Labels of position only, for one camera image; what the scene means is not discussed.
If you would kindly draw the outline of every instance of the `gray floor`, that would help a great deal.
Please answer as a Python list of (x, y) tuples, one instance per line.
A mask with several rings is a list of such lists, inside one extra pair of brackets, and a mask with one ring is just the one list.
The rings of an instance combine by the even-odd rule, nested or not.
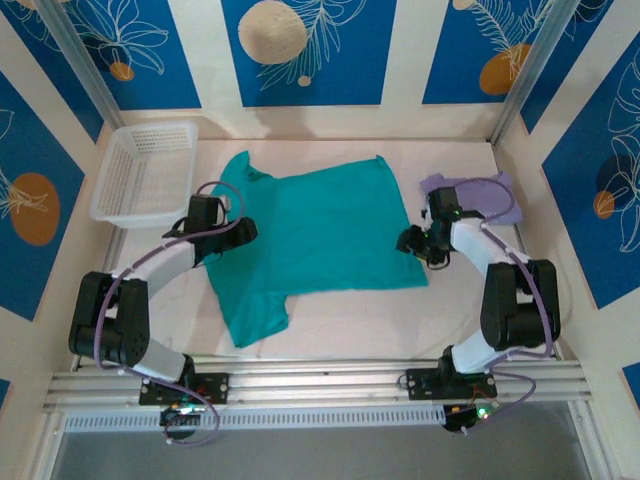
[(470, 434), (441, 427), (221, 432), (200, 448), (159, 434), (69, 434), (53, 479), (584, 479), (562, 404), (525, 404)]

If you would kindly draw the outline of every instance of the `white wall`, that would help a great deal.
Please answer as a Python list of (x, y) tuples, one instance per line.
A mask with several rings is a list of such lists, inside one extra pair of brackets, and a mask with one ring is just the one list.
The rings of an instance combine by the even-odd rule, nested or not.
[(69, 368), (67, 336), (79, 282), (87, 271), (100, 267), (110, 229), (88, 216), (99, 147), (1, 13), (0, 71), (86, 175), (35, 320), (0, 307), (0, 378), (12, 383), (0, 417), (0, 477), (15, 479), (51, 374)]
[(200, 117), (209, 139), (487, 138), (501, 103), (422, 105), (450, 1), (398, 0), (380, 106), (243, 108), (220, 0), (169, 0), (202, 109), (124, 117)]
[(531, 136), (518, 119), (497, 152), (499, 166), (517, 180), (528, 251), (558, 269), (562, 337), (583, 365), (627, 478), (640, 478), (640, 411), (621, 369), (640, 360), (640, 290), (596, 309), (541, 164), (639, 30), (637, 0), (616, 0)]

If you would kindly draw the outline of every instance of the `robotic arm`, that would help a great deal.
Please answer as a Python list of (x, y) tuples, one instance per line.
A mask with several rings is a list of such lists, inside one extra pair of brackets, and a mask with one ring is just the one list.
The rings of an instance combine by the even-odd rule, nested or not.
[[(407, 372), (420, 387), (414, 389), (414, 399), (472, 398), (479, 385), (495, 392), (487, 372), (491, 366), (512, 350), (544, 344), (547, 319), (551, 340), (560, 335), (555, 267), (509, 247), (485, 225), (481, 214), (461, 208), (454, 187), (431, 192), (423, 217), (423, 227), (413, 225), (402, 232), (397, 249), (424, 260), (434, 270), (446, 267), (451, 253), (458, 251), (483, 275), (485, 288), (480, 329), (445, 349), (437, 369)], [(542, 300), (544, 316), (540, 302), (532, 298), (534, 293)]]
[[(187, 217), (164, 238), (212, 232), (227, 223), (226, 197), (193, 195)], [(253, 220), (241, 218), (235, 227), (166, 248), (124, 278), (111, 300), (100, 341), (100, 360), (124, 365), (145, 377), (188, 388), (197, 387), (193, 360), (150, 338), (149, 300), (173, 278), (197, 266), (211, 254), (247, 244), (258, 232)], [(106, 293), (122, 271), (90, 272), (82, 280), (69, 333), (71, 352), (93, 357), (96, 325)]]

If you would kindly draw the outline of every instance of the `vertical metal pole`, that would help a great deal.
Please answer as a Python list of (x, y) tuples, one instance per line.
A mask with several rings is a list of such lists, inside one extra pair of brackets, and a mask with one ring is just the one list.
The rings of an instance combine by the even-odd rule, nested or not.
[(580, 5), (580, 0), (548, 1), (553, 2), (549, 16), (540, 27), (540, 32), (533, 42), (527, 60), (520, 69), (520, 73), (503, 103), (498, 123), (489, 137), (489, 141), (494, 147), (497, 147), (502, 141), (516, 115), (524, 106), (549, 57), (562, 38), (564, 29)]
[(118, 104), (85, 49), (64, 7), (56, 0), (34, 0), (33, 3), (104, 121), (112, 130), (124, 127)]

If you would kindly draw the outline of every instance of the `teal t-shirt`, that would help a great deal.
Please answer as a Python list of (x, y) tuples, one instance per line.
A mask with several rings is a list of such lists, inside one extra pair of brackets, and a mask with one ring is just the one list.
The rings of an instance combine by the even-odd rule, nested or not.
[[(273, 178), (236, 155), (222, 181), (242, 192), (258, 237), (217, 261), (205, 260), (236, 347), (287, 328), (288, 295), (327, 290), (424, 287), (420, 261), (395, 249), (409, 219), (382, 157)], [(230, 195), (229, 218), (239, 213)]]

